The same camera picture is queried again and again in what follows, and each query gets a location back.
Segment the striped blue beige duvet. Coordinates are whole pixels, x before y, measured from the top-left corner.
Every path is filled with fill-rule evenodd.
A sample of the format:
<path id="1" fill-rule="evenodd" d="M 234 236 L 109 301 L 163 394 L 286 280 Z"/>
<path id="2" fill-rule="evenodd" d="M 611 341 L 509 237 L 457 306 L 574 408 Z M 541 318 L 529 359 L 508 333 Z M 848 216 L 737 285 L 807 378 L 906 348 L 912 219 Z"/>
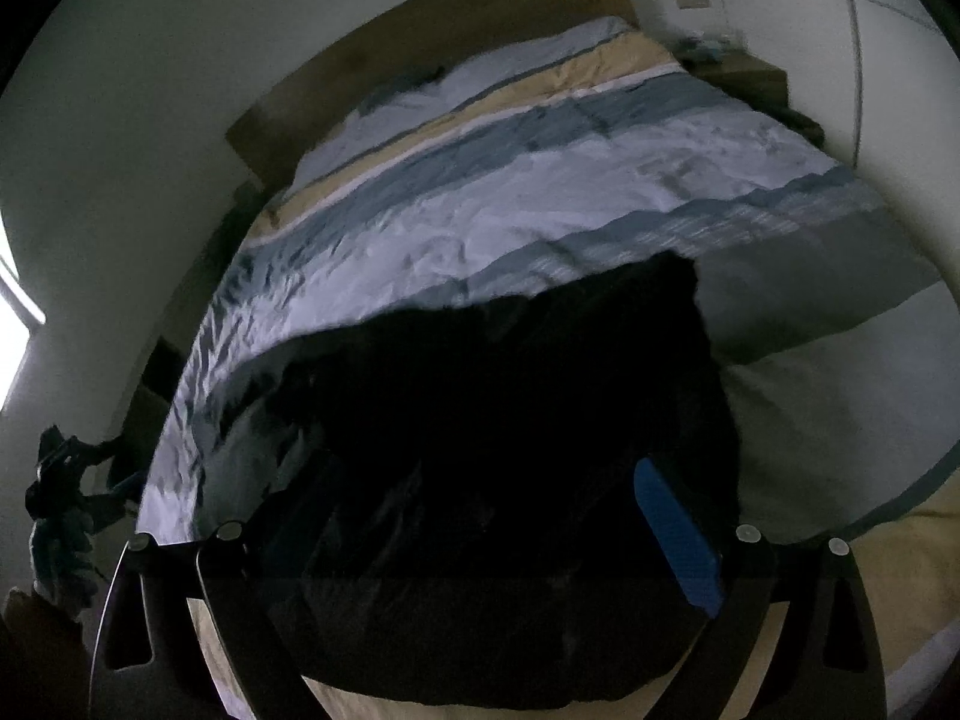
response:
<path id="1" fill-rule="evenodd" d="M 849 167 L 630 28 L 286 190 L 206 309 L 142 530 L 192 536 L 194 416 L 275 344 L 675 250 L 700 269 L 742 429 L 748 520 L 853 546 L 892 717 L 916 717 L 946 684 L 958 652 L 958 309 Z"/>

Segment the large black puffer coat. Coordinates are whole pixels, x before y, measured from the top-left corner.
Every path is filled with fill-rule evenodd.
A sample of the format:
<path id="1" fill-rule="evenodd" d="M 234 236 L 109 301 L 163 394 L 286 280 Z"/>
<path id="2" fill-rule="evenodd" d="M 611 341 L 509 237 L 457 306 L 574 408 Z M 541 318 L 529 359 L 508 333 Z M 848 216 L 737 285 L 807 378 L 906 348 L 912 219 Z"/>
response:
<path id="1" fill-rule="evenodd" d="M 697 286 L 662 252 L 279 344 L 194 416 L 194 532 L 242 523 L 272 639 L 332 688 L 490 709 L 625 697 L 704 621 L 636 466 L 709 541 L 739 515 Z"/>

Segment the window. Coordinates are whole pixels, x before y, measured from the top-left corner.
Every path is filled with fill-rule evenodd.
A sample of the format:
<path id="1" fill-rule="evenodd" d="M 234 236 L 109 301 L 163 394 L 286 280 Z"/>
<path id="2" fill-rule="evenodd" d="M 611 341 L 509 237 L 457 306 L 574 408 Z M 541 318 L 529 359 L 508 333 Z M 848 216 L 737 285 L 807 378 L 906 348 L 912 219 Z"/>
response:
<path id="1" fill-rule="evenodd" d="M 32 337 L 46 325 L 47 317 L 21 284 L 5 226 L 0 226 L 0 255 L 0 405 L 7 406 Z"/>

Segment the white wardrobe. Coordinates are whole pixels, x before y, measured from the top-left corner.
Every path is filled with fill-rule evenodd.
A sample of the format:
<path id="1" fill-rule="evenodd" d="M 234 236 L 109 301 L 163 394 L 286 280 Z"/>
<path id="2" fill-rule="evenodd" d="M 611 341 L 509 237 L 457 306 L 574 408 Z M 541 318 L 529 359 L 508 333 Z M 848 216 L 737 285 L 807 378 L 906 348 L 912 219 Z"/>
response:
<path id="1" fill-rule="evenodd" d="M 958 59 L 919 0 L 722 0 L 750 54 L 848 163 L 958 158 Z"/>

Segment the wooden nightstand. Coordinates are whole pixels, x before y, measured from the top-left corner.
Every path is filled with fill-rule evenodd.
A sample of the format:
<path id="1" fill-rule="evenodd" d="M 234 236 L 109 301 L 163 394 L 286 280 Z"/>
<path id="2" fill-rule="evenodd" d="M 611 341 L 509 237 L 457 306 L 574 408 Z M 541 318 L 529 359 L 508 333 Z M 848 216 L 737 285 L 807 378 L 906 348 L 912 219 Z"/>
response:
<path id="1" fill-rule="evenodd" d="M 788 73 L 747 54 L 726 37 L 685 37 L 675 59 L 690 75 L 758 110 L 789 107 Z"/>

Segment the wooden headboard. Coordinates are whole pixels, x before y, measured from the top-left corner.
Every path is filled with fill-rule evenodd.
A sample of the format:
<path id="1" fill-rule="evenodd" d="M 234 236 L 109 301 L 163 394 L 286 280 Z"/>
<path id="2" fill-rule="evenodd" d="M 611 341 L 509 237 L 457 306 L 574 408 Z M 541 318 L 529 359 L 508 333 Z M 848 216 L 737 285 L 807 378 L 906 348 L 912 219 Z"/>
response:
<path id="1" fill-rule="evenodd" d="M 226 141 L 263 187 L 277 188 L 377 88 L 601 16 L 638 23 L 631 0 L 407 0 L 285 76 L 228 128 Z"/>

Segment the light blue pillow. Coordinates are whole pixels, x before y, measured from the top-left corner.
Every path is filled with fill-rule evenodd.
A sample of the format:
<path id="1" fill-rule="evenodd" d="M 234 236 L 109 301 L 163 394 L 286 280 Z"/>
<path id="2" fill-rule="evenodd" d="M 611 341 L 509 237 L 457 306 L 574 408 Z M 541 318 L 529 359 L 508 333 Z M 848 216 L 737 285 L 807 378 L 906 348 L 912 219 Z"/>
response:
<path id="1" fill-rule="evenodd" d="M 483 93 L 583 54 L 629 29 L 622 18 L 604 16 L 555 36 L 483 52 L 449 70 L 404 73 L 366 94 L 329 135 L 302 156 L 286 195 L 291 197 L 361 154 L 473 103 Z"/>

